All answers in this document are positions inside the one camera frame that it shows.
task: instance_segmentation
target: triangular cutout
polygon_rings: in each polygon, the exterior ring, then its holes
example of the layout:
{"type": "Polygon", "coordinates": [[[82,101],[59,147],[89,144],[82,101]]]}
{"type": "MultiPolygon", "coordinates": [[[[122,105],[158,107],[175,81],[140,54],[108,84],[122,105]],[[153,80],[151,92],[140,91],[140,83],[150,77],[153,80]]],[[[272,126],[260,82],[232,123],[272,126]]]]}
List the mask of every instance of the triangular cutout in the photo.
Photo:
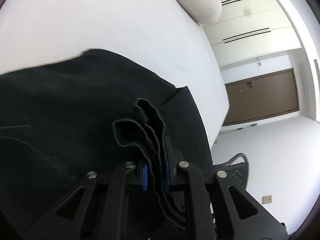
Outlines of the triangular cutout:
{"type": "Polygon", "coordinates": [[[236,189],[236,187],[230,186],[229,192],[241,220],[258,213],[258,210],[236,189]]]}
{"type": "Polygon", "coordinates": [[[75,217],[76,211],[78,209],[79,203],[84,193],[84,188],[79,188],[74,192],[70,198],[68,198],[65,203],[63,203],[56,211],[56,215],[64,217],[66,219],[72,220],[75,217]]]}

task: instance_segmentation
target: brown door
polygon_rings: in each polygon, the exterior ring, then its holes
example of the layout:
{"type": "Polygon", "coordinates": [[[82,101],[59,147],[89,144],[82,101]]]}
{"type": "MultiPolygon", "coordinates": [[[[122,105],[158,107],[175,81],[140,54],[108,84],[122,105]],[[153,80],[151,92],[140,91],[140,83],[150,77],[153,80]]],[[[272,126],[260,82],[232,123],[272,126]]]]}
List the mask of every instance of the brown door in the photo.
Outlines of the brown door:
{"type": "Polygon", "coordinates": [[[224,125],[260,120],[299,110],[293,70],[226,84],[230,108],[224,125]]]}

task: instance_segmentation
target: white bed sheet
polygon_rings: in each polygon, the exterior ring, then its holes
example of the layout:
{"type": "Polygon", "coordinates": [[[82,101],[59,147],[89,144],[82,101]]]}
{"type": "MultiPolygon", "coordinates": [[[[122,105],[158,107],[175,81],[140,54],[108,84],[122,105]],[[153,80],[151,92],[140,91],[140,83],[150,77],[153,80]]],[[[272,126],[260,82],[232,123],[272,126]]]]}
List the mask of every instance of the white bed sheet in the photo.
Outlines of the white bed sheet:
{"type": "Polygon", "coordinates": [[[116,52],[176,87],[188,86],[212,146],[228,97],[204,31],[176,0],[7,0],[0,10],[0,73],[91,48],[116,52]]]}

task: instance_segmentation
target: mattress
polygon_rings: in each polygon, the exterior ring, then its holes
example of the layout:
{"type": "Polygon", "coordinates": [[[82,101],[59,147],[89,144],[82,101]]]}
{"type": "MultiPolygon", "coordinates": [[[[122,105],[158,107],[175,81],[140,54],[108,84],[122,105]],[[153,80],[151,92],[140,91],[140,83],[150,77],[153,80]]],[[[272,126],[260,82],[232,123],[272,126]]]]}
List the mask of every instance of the mattress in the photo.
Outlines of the mattress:
{"type": "Polygon", "coordinates": [[[7,0],[0,10],[0,74],[92,48],[188,86],[213,145],[227,93],[203,29],[176,0],[7,0]]]}

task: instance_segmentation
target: silver bolt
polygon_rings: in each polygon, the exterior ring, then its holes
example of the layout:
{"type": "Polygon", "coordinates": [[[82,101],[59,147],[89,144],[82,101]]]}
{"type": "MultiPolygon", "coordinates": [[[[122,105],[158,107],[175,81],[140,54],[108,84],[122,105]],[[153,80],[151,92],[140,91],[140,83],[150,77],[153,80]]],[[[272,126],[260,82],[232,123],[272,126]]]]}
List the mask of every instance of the silver bolt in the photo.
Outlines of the silver bolt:
{"type": "Polygon", "coordinates": [[[182,168],[187,168],[187,167],[189,167],[189,163],[185,162],[185,161],[182,161],[182,162],[179,162],[179,166],[182,167],[182,168]]]}
{"type": "Polygon", "coordinates": [[[88,177],[89,179],[94,179],[95,177],[97,177],[97,173],[96,173],[95,171],[89,171],[89,172],[87,173],[87,177],[88,177]]]}
{"type": "Polygon", "coordinates": [[[217,175],[220,178],[225,178],[227,176],[227,173],[225,171],[218,171],[217,175]]]}
{"type": "Polygon", "coordinates": [[[130,169],[134,167],[134,162],[126,162],[125,163],[126,168],[130,169]]]}

